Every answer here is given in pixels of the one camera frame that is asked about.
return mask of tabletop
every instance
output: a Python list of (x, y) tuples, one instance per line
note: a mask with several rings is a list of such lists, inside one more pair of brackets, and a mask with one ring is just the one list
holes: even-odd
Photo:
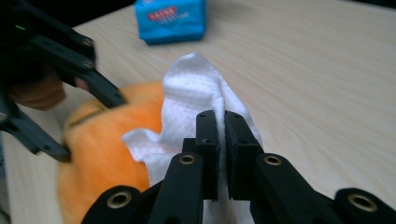
[[(200, 41), (148, 46), (134, 8), (75, 28), (95, 41), (115, 85), (162, 79), (198, 51), (249, 109), (262, 147), (289, 159), (318, 192), (367, 190), (396, 208), (396, 11), (337, 0), (210, 0)], [(60, 140), (91, 96), (65, 86), (51, 111), (21, 107)], [(62, 223), (56, 161), (3, 134), (13, 223)]]

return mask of metal screw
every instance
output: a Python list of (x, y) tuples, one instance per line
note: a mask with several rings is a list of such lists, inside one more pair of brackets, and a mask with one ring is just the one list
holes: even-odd
[(7, 114), (0, 113), (0, 121), (3, 121), (5, 119), (7, 119), (7, 118), (8, 118)]
[(95, 67), (95, 64), (93, 64), (93, 62), (88, 61), (88, 60), (84, 61), (83, 64), (84, 64), (84, 66), (86, 66), (87, 68), (94, 68), (94, 67)]
[(92, 45), (93, 45), (92, 40), (89, 39), (89, 38), (83, 39), (83, 40), (82, 40), (82, 43), (83, 43), (84, 45), (88, 46), (88, 47), (92, 47)]

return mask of dark background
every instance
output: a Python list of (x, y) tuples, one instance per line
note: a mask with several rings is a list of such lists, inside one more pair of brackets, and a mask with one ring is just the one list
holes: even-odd
[[(69, 26), (106, 15), (123, 7), (128, 7), (135, 0), (27, 0), (33, 6), (51, 15)], [(355, 0), (365, 4), (396, 8), (396, 0)]]

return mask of robotic hand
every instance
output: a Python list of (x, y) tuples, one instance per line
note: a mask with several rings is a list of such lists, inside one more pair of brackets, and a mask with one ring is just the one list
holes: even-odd
[(95, 70), (90, 38), (23, 0), (0, 0), (0, 130), (13, 134), (33, 153), (43, 151), (57, 161), (68, 161), (68, 150), (21, 112), (8, 95), (10, 85), (44, 78), (43, 64), (71, 86), (83, 80), (86, 89), (107, 107), (124, 103), (119, 89)]

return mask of white tissue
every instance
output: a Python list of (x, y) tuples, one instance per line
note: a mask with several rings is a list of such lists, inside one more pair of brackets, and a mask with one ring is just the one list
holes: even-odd
[(228, 199), (225, 158), (224, 111), (242, 115), (259, 143), (260, 135), (252, 118), (221, 74), (201, 54), (179, 58), (163, 78), (164, 101), (161, 134), (132, 130), (122, 137), (136, 161), (148, 168), (150, 185), (163, 180), (170, 160), (181, 152), (183, 139), (195, 137), (195, 117), (214, 110), (221, 143), (219, 162), (219, 200), (205, 201), (204, 223), (253, 223), (248, 202)]

